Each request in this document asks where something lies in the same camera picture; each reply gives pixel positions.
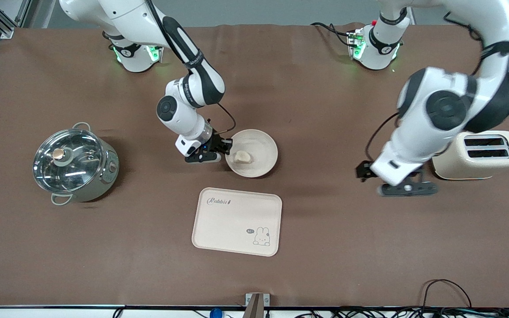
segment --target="metal clamp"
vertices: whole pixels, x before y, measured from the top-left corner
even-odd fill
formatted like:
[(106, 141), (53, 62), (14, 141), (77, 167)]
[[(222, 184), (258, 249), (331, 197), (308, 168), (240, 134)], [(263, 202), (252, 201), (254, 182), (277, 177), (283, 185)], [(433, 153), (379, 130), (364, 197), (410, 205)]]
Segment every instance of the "metal clamp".
[(245, 313), (243, 318), (263, 318), (264, 308), (270, 306), (270, 294), (251, 292), (245, 294)]

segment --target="glass lid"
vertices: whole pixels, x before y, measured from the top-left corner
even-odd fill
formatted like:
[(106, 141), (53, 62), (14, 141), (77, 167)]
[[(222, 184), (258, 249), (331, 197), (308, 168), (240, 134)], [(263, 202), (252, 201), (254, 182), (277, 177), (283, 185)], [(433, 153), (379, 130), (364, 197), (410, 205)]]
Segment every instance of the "glass lid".
[(97, 137), (83, 129), (66, 129), (47, 139), (34, 156), (38, 185), (52, 193), (69, 193), (89, 183), (98, 173), (103, 148)]

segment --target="pot handle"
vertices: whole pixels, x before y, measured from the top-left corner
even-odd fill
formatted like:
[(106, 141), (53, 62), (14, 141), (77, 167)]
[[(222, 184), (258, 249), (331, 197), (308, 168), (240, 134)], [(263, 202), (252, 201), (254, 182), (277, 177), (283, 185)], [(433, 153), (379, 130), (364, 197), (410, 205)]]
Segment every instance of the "pot handle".
[(89, 127), (89, 124), (84, 121), (80, 121), (79, 123), (76, 123), (76, 125), (74, 125), (72, 128), (75, 129), (75, 128), (80, 127), (81, 125), (86, 125), (87, 131), (91, 131), (91, 127)]
[[(56, 202), (56, 198), (57, 197), (67, 197), (68, 199), (65, 202), (63, 202), (63, 203), (58, 203), (58, 202)], [(73, 197), (74, 197), (73, 194), (61, 195), (61, 194), (53, 193), (53, 194), (50, 195), (50, 201), (52, 201), (52, 203), (54, 205), (59, 205), (59, 206), (60, 205), (66, 205), (66, 204), (70, 203), (70, 201), (72, 201)]]

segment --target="green led light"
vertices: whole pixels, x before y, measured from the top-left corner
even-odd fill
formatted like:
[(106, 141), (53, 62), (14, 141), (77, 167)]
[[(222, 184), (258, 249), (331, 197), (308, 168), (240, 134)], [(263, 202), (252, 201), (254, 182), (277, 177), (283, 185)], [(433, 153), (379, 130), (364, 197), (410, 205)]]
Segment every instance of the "green led light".
[(117, 49), (116, 49), (116, 48), (113, 48), (113, 52), (115, 52), (115, 56), (117, 56), (117, 61), (118, 61), (119, 63), (122, 63), (122, 62), (121, 62), (121, 57), (119, 57), (119, 53), (117, 53)]
[(400, 44), (396, 46), (396, 49), (394, 49), (394, 55), (392, 56), (392, 60), (396, 58), (396, 54), (398, 54), (398, 49), (400, 48)]
[(153, 62), (158, 61), (158, 59), (159, 59), (159, 57), (158, 57), (158, 50), (154, 46), (147, 46), (147, 48), (148, 48), (148, 53), (150, 55), (150, 59)]
[(360, 45), (355, 48), (355, 53), (353, 54), (353, 57), (359, 60), (362, 56), (362, 51), (366, 48), (366, 43), (364, 41), (361, 41)]

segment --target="rabbit illustration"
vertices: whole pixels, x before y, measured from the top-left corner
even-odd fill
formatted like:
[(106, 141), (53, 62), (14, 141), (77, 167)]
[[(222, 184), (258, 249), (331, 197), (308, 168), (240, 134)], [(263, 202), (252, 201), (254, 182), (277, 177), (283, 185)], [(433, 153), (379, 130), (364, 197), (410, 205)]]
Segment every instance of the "rabbit illustration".
[(268, 227), (259, 227), (256, 229), (256, 236), (254, 237), (254, 245), (270, 246), (270, 234)]

